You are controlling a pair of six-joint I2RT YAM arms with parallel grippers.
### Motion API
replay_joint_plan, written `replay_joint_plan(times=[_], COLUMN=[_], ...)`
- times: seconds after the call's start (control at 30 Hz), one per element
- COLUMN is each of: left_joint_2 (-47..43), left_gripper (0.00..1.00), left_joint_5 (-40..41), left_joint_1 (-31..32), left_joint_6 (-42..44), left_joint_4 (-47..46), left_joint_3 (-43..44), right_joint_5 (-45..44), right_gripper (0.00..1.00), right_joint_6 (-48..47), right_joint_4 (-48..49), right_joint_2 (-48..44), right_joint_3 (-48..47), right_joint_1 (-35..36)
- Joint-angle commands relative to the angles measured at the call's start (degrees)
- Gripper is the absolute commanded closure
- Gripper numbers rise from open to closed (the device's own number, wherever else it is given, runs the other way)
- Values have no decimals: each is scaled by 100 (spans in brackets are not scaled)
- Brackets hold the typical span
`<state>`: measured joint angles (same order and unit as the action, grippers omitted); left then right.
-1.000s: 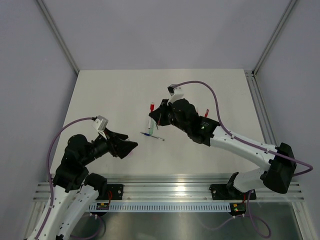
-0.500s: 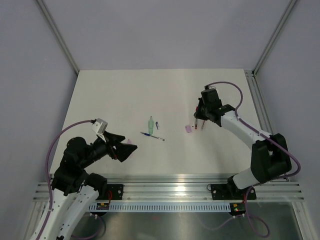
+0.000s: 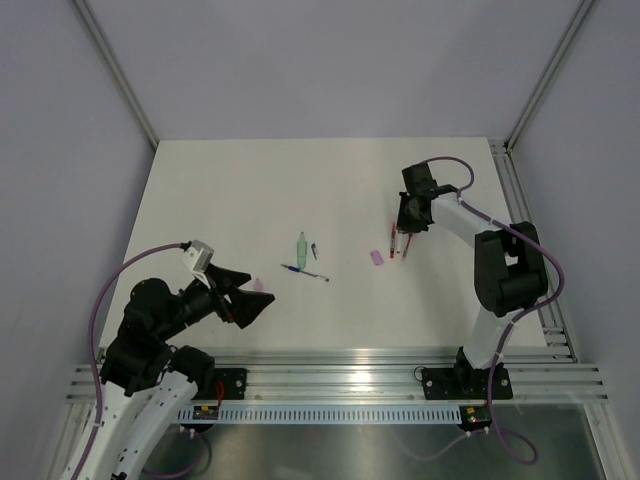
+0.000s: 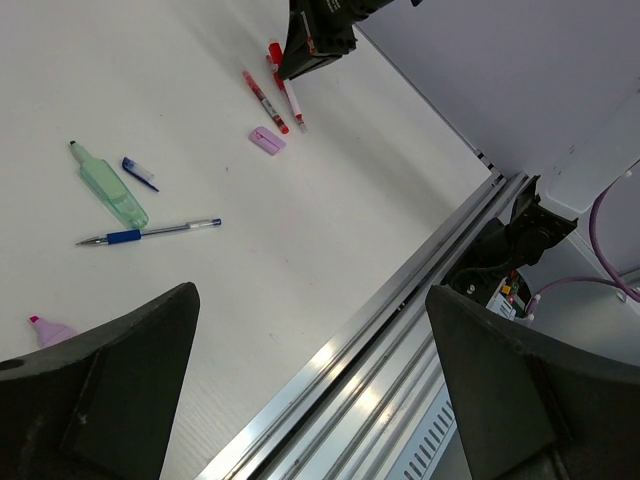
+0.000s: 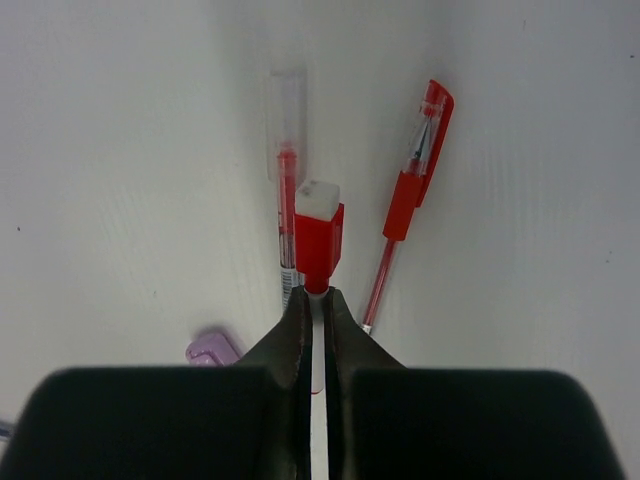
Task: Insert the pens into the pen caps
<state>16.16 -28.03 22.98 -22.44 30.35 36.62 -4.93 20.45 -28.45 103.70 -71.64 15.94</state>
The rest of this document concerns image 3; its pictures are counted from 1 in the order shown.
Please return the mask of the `red gel pen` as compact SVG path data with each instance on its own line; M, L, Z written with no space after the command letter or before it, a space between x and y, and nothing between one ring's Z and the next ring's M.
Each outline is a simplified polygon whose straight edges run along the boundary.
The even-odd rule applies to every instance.
M391 225L391 238L390 238L390 253L389 256L391 259L395 258L397 253L397 226L395 222L392 222Z

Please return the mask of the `blue ballpoint pen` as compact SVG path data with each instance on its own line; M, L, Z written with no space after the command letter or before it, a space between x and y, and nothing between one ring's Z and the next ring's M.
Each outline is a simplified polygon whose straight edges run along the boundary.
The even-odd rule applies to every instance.
M302 274L302 275L306 275L309 276L311 278L323 281L323 282L330 282L330 279L326 276L320 275L320 274L315 274L309 271L306 271L304 269L300 269L298 267L292 266L292 265L287 265L287 264L280 264L280 266L288 271L291 271L293 273L296 274Z

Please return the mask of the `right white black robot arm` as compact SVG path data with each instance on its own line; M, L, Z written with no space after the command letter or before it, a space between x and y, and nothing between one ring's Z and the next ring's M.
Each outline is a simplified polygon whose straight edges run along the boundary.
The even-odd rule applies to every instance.
M461 187L440 184L430 165L451 161L465 167L469 180ZM399 194L397 229L407 235L439 226L464 241L473 253L473 286L480 310L472 333L457 353L447 376L466 396L492 385L502 350L518 321L547 294L549 277L535 226L506 224L473 207L463 193L475 182L469 163L436 156L402 170L405 190Z

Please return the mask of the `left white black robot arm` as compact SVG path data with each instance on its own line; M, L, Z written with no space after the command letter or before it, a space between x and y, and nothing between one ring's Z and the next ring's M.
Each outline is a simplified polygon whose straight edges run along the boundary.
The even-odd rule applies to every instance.
M136 479L179 411L212 395L219 408L238 388L219 375L215 360L191 346L174 348L174 336L215 314L246 328L274 302L271 293L245 291L247 273L213 265L172 292L159 278L135 285L117 335L97 378L93 418L64 469L65 479Z

